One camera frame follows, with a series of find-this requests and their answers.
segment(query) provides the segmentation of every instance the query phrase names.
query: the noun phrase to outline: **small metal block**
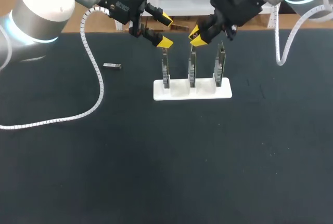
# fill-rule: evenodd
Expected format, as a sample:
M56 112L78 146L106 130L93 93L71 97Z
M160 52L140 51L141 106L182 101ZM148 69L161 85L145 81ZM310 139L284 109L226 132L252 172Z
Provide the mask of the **small metal block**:
M217 55L215 59L215 68L214 68L215 83L217 87L221 87L222 85L222 78L225 67L225 57L226 55L223 42L221 42L217 50Z
M163 48L162 73L164 89L170 89L169 59L168 50L166 48Z
M191 88L196 87L196 73L197 73L197 54L196 48L191 47L191 53L188 59L188 79Z
M105 68L111 68L111 69L115 69L115 70L121 70L122 65L121 64L104 63L103 67L105 67Z

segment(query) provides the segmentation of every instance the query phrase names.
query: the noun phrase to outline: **black table surface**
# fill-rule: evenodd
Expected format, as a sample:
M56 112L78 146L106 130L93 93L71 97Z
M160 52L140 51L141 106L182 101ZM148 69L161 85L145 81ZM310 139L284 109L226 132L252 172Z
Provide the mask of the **black table surface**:
M186 78L187 35L168 37L171 77ZM0 131L0 223L333 223L333 31L300 31L283 67L272 31L218 37L198 77L221 38L232 99L155 102L161 50L89 34L97 62L123 70L102 70L86 118ZM98 92L79 34L63 34L0 74L0 123L79 114Z

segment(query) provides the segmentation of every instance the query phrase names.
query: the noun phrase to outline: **white holder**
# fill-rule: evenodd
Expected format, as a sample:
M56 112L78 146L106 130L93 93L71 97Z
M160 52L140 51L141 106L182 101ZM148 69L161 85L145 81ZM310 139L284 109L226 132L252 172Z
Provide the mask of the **white holder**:
M225 99L231 98L230 81L222 78L221 87L217 87L212 78L197 78L196 88L190 88L189 80L170 80L170 89L164 89L163 80L154 81L154 100L199 100L199 99Z

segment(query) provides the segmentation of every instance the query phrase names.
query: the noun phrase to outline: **table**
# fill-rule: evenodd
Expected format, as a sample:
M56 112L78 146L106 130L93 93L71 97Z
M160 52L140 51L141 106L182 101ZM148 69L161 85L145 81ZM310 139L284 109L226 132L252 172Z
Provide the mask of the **table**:
M167 37L171 76L185 78L187 36ZM102 70L89 117L0 132L0 222L332 223L333 31L300 31L283 67L273 31L218 37L198 50L198 77L221 38L232 99L155 102L161 50L88 34L97 62L123 70ZM79 34L63 34L43 60L0 74L0 123L82 113L97 98Z

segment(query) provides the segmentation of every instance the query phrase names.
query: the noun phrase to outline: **black mat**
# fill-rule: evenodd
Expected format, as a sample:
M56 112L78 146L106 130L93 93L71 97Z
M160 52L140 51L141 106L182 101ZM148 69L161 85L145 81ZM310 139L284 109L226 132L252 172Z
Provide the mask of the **black mat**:
M286 41L288 32L281 35ZM186 34L170 34L186 78ZM228 100L154 102L161 50L90 34L106 94L82 120L0 132L0 223L333 223L332 30L304 30L284 67L272 31L225 40ZM211 76L216 44L198 51ZM0 74L0 123L82 113L98 97L78 34Z

